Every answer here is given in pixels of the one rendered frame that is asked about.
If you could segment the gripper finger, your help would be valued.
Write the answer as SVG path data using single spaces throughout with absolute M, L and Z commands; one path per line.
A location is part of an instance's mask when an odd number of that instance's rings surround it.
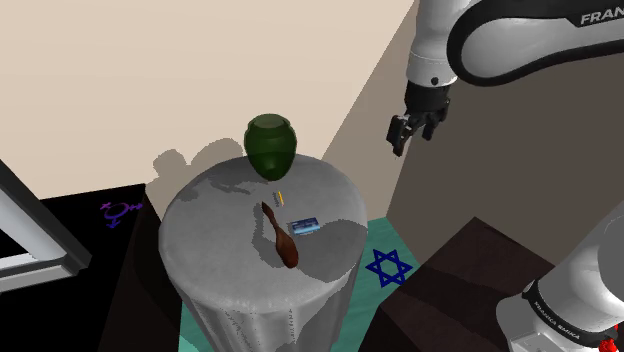
M 435 129 L 439 126 L 440 123 L 445 121 L 446 117 L 446 110 L 439 110 L 429 113 L 426 117 L 426 123 L 423 127 L 422 137 L 425 140 L 430 141 L 433 137 Z
M 393 154 L 397 157 L 403 155 L 406 142 L 417 129 L 418 118 L 411 115 L 394 115 L 386 135 L 386 141 L 393 147 Z

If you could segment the dark green vase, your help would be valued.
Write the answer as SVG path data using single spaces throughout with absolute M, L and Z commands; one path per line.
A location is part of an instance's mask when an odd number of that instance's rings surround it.
M 254 170 L 268 181 L 277 181 L 294 162 L 297 137 L 288 119 L 273 113 L 261 114 L 248 123 L 244 148 Z

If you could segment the small blue card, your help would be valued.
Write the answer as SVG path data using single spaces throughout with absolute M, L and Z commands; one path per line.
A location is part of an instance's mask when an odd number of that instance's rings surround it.
M 288 224 L 292 235 L 303 236 L 320 229 L 318 220 L 315 217 L 292 221 Z

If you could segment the brown wooden spoon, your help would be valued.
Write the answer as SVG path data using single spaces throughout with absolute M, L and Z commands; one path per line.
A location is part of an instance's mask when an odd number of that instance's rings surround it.
M 287 268 L 295 268 L 299 263 L 299 254 L 294 240 L 280 227 L 273 210 L 265 202 L 261 203 L 261 209 L 274 229 L 277 254 Z

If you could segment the dark robot stand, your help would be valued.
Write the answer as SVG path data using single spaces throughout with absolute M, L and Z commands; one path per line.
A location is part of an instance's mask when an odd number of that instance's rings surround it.
M 379 305 L 358 352 L 509 352 L 498 302 L 553 267 L 474 217 Z

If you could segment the round grey table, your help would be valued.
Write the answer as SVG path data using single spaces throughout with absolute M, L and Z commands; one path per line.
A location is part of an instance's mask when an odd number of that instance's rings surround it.
M 277 254 L 262 202 L 294 240 L 295 268 Z M 319 230 L 290 233 L 290 222 L 311 217 Z M 365 203 L 332 165 L 299 155 L 282 179 L 269 182 L 239 157 L 176 195 L 159 229 L 159 252 L 214 352 L 330 352 L 366 238 Z

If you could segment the grey window frame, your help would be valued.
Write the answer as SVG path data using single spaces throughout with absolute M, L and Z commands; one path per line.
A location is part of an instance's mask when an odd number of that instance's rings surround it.
M 92 259 L 2 160 L 0 231 L 25 250 L 0 256 L 0 293 L 76 276 Z

